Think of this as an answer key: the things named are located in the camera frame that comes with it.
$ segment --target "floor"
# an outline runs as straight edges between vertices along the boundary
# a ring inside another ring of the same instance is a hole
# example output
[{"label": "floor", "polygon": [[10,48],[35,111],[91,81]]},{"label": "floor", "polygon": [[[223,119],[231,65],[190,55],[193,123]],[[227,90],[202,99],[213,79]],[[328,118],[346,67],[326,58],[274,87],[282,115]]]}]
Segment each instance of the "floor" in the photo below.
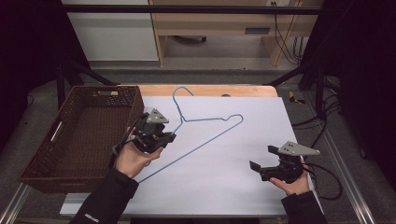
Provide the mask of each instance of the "floor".
[{"label": "floor", "polygon": [[[283,60],[273,67],[263,50],[260,38],[226,38],[209,36],[205,43],[197,40],[171,38],[165,63],[162,67],[155,63],[92,63],[95,71],[104,77],[121,83],[190,83],[190,84],[256,84],[267,83],[286,74],[296,65]],[[277,92],[283,98],[291,123],[297,123],[314,117],[312,111],[313,91],[299,91],[296,84],[301,76],[292,78],[278,86]],[[290,92],[298,102],[290,100]],[[332,92],[325,91],[325,96]],[[8,202],[17,189],[18,176],[34,155],[42,137],[56,117],[56,85],[49,82],[30,92],[31,102],[25,111],[21,123],[0,155],[0,211],[5,211]],[[328,105],[336,102],[330,97]],[[329,142],[341,153],[346,166],[360,190],[364,202],[370,209],[376,223],[396,223],[396,194],[382,176],[376,163],[361,158],[359,147],[353,133],[342,115],[340,107],[334,107],[328,115],[326,133],[319,139],[315,148],[322,156],[309,158],[309,161],[321,164],[334,173],[332,149]],[[311,146],[320,133],[320,120],[295,128],[295,134],[301,145]],[[334,179],[318,171],[318,183],[321,193],[333,196],[337,191]],[[336,201],[320,200],[324,213],[330,223],[367,223],[357,218],[358,210],[352,206],[353,195],[344,191]],[[61,223],[59,216],[64,195],[42,194],[32,189],[24,206],[17,216],[16,223]],[[262,223],[278,223],[276,218],[263,218]]]}]

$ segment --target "hand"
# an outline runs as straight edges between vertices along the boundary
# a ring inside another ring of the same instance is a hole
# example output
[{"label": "hand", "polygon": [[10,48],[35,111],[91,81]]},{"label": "hand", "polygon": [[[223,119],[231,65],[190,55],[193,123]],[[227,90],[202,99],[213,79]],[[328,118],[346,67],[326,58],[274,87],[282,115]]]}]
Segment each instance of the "hand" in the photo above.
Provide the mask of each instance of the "hand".
[{"label": "hand", "polygon": [[306,193],[310,190],[308,184],[308,173],[306,171],[304,171],[303,174],[300,175],[300,177],[298,177],[291,184],[287,184],[274,177],[270,179],[270,182],[273,183],[278,188],[283,189],[287,195],[291,195],[294,193],[299,195],[302,193]]},{"label": "hand", "polygon": [[160,158],[162,151],[163,147],[160,147],[151,154],[143,153],[137,149],[133,142],[129,142],[124,145],[116,159],[116,169],[130,178],[134,178],[147,163]]}]

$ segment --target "black jacket sleeve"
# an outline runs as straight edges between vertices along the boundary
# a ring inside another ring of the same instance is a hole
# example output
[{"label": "black jacket sleeve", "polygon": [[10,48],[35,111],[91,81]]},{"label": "black jacket sleeve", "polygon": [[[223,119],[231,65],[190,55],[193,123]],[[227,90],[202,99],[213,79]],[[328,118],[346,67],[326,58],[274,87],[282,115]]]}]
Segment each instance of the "black jacket sleeve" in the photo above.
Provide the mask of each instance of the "black jacket sleeve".
[{"label": "black jacket sleeve", "polygon": [[118,170],[109,170],[102,184],[87,197],[70,223],[117,223],[138,186],[135,180]]},{"label": "black jacket sleeve", "polygon": [[282,199],[289,217],[289,224],[327,224],[312,191],[300,195],[291,194]]}]

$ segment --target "metal clothes hanger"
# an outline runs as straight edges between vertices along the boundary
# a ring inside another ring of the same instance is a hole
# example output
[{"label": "metal clothes hanger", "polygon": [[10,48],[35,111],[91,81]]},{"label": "metal clothes hanger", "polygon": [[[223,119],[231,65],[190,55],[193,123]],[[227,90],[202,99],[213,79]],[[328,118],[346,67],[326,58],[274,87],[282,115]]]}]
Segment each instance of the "metal clothes hanger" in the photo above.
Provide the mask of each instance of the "metal clothes hanger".
[{"label": "metal clothes hanger", "polygon": [[240,114],[231,115],[231,116],[228,117],[227,119],[224,119],[224,118],[186,119],[186,118],[184,117],[183,113],[181,112],[180,106],[179,106],[179,104],[177,103],[177,100],[176,100],[176,92],[177,92],[178,90],[180,90],[180,89],[186,90],[191,96],[194,95],[188,88],[183,87],[183,86],[177,87],[177,88],[174,90],[172,97],[173,97],[173,100],[174,100],[175,105],[176,105],[176,107],[177,107],[178,114],[180,115],[180,124],[175,128],[175,130],[173,131],[173,133],[175,133],[175,132],[183,125],[184,122],[187,123],[187,122],[198,122],[198,121],[208,121],[208,120],[223,120],[223,121],[228,121],[229,119],[231,119],[231,118],[233,118],[233,117],[239,117],[241,120],[238,121],[238,122],[237,122],[235,125],[233,125],[232,127],[226,129],[225,131],[223,131],[223,132],[217,134],[216,136],[212,137],[212,138],[209,139],[208,141],[202,143],[200,146],[198,146],[198,147],[192,149],[191,151],[185,153],[184,155],[178,157],[178,158],[175,159],[174,161],[169,162],[169,163],[166,164],[163,168],[157,170],[156,172],[152,173],[151,175],[148,175],[148,176],[145,177],[144,179],[140,180],[139,183],[142,183],[143,181],[145,181],[145,180],[149,179],[150,177],[152,177],[152,176],[158,174],[160,171],[166,169],[167,167],[169,167],[170,165],[174,164],[175,162],[180,161],[181,159],[187,157],[187,156],[190,155],[192,152],[198,150],[199,148],[205,146],[206,144],[210,143],[211,141],[215,140],[216,138],[220,137],[221,135],[227,133],[228,131],[230,131],[231,129],[233,129],[234,127],[238,126],[240,123],[242,123],[242,122],[244,121],[244,117],[243,117],[242,115],[240,115]]}]

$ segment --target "white table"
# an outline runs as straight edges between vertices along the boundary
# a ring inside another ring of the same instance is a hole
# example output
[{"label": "white table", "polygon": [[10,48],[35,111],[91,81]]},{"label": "white table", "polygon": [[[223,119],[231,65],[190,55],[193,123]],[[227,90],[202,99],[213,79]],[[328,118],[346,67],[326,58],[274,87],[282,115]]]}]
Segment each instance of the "white table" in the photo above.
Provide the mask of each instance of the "white table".
[{"label": "white table", "polygon": [[[133,217],[267,217],[283,216],[280,202],[285,193],[262,182],[249,161],[277,166],[278,157],[267,150],[287,141],[296,142],[283,101],[278,97],[178,96],[186,119],[228,118],[241,114],[241,124],[140,184],[124,215]],[[170,96],[144,97],[145,106],[156,107],[170,123],[179,124]],[[238,117],[184,123],[162,156],[135,179],[140,181],[181,155],[197,148],[240,121]],[[68,194],[62,215],[73,216],[88,194]]]}]

